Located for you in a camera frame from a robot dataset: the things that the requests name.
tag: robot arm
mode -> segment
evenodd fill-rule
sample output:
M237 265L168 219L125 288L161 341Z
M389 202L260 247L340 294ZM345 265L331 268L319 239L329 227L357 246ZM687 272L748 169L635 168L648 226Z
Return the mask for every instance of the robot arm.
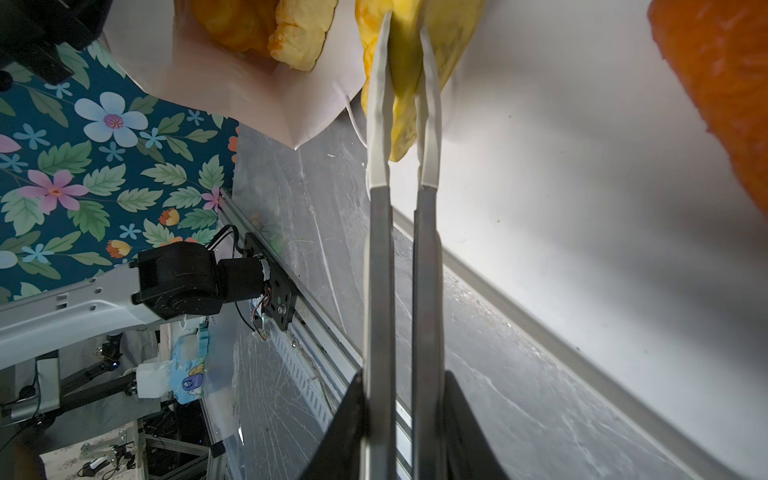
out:
M0 308L0 369L105 333L219 313L263 290L256 257L216 262L179 242L139 253L127 266Z

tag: pink flower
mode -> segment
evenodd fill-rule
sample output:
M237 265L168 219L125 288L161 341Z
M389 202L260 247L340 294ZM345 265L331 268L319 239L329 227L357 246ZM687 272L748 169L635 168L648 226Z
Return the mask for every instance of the pink flower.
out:
M203 194L203 200L206 200L208 203L203 205L204 210L210 210L211 208L214 209L218 213L219 211L219 187L214 187L213 194L209 194L208 192Z
M46 215L51 213L58 202L67 210L80 210L80 202L70 197L70 195L80 196L87 194L90 190L82 185L69 185L72 181L72 174L69 170L59 170L53 176L53 182L48 175L39 170L30 170L27 172L29 180L39 187L21 187L18 194L26 198L40 198L40 211Z
M12 154L21 149L22 146L17 144L13 138L0 135L0 154Z

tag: orange food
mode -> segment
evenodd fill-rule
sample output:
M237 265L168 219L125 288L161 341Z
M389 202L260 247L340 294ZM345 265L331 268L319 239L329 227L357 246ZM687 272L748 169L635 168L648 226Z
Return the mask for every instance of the orange food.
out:
M194 0L192 12L208 34L232 51L256 50L270 56L266 43L275 32L277 0Z
M654 40L768 216L768 2L654 0Z

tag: wire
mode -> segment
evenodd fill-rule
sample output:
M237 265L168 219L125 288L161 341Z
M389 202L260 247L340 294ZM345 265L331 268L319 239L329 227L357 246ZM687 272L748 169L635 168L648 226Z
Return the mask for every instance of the wire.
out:
M35 417L38 416L38 413L40 412L40 401L41 401L41 398L40 398L40 392L38 391L40 389L40 373L38 372L38 363L37 363L37 361L35 361L35 380L32 382L32 385L35 386L35 392L38 394L38 406L37 406L37 408L35 408L35 413L33 413L31 417L29 417L30 420L34 420ZM0 447L0 452L5 450L5 447L10 445L11 442L13 442L13 439L15 439L16 436L19 433L25 431L26 429L28 429L29 427L33 426L34 424L35 424L34 422L30 422L27 425L21 427L19 430L17 430L16 433L14 433L13 436L10 439L8 439L8 441L2 447Z
M325 383L325 380L323 380L323 377L320 375L320 370L317 368L317 364L315 364L315 361L312 359L312 357L310 357L309 353L304 351L304 348L301 346L301 343L298 342L295 339L295 337L294 337L293 341L295 341L296 344L298 345L298 347L299 347L298 350L299 350L299 353L301 353L301 356L304 357L304 359L307 361L307 363L309 363L310 367L312 367L312 370L315 371L315 378L314 378L314 380L317 380L317 382L320 385L320 390L323 391L323 398L326 401L326 405L328 406L328 410L330 410L332 414L336 413L336 409L333 408L333 405L331 404L331 401L328 398L328 393L326 392L326 383Z
M272 287L264 285L264 298L261 299L261 308L265 309L267 305L272 301Z
M118 466L116 466L115 468L113 468L113 469L112 469L112 470L110 470L109 472L105 472L105 473L104 473L104 474L101 476L101 480L109 480L110 478L112 478L112 477L114 476L114 473L115 473L117 470L119 470L119 469L120 469L120 463L118 463Z
M360 140L360 143L363 145L363 147L368 148L366 139L363 138L363 134L360 128L357 126L357 122L355 121L355 115L352 113L352 105L349 104L349 97L346 96L346 94L338 84L336 84L336 90L339 92L339 94L341 94L342 98L344 99L344 106L346 107L346 113L349 114L349 120L352 122L352 128L355 130L357 139Z
M241 318L241 319L243 319L243 323L245 323L245 326L247 326L248 328L250 328L250 331L251 331L251 332L255 332L255 331L256 331L256 329L255 329L255 328L253 328L251 325L249 325L249 324L248 324L247 320L245 320L245 317L244 317L244 316L243 316L243 314L240 312L240 307L237 305L237 302L233 302L233 303L235 304L235 308L237 309L237 314L238 314L238 315L240 315L240 318Z
M261 339L265 342L269 341L268 338L266 338L262 333L261 330L256 328L256 308L254 307L253 310L250 312L250 322L253 324L253 328L256 329L256 333L259 334Z
M18 435L19 433L25 431L27 429L27 427L29 427L29 425L27 425L24 428L21 428L21 429L17 430L16 433L14 433L13 436L5 443L5 445L2 446L2 448L0 449L0 452L5 450L5 447L7 447L11 442L13 442L13 439L16 438L16 435Z
M234 238L234 244L233 244L234 248L235 248L235 249L237 249L237 251L238 251L238 252L240 252L240 253L243 253L243 249L242 249L242 247L240 247L240 245L238 245L238 243L240 242L240 231L237 229L237 227L235 227L235 226L234 226L233 224L231 224L231 223L230 223L230 224L228 224L228 225L224 225L223 227L221 227L221 230L219 230L219 231L216 233L216 235L214 235L214 238L212 238L212 239L211 239L211 241L208 243L208 245L206 246L206 248L207 248L208 250L213 250L213 249L214 249L214 248L216 248L216 247L218 246L218 244L219 244L219 243L221 243L221 241L222 241L222 240L224 240L224 238L226 238L226 237L227 237L227 235L229 235L230 233L231 233L232 235L234 235L234 237L235 237L235 238Z

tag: white paper bag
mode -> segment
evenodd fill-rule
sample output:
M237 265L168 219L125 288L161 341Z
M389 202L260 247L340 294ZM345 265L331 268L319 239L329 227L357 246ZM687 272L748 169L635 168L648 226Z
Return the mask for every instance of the white paper bag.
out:
M104 36L148 94L234 118L298 148L320 133L366 81L355 0L339 0L311 72L213 43L190 0L114 0Z

